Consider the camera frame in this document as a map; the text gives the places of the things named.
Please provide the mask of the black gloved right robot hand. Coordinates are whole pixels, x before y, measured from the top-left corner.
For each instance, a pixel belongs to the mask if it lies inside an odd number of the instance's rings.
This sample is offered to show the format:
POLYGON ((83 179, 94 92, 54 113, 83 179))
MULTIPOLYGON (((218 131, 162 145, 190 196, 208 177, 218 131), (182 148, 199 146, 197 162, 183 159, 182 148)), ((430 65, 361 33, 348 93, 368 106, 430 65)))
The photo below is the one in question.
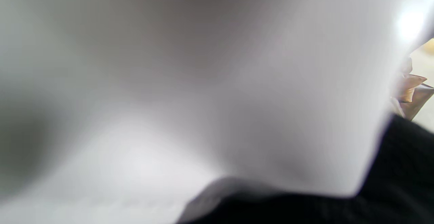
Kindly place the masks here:
POLYGON ((237 178, 209 184, 179 224, 432 224, 433 133, 393 114, 353 197, 282 192, 237 178))

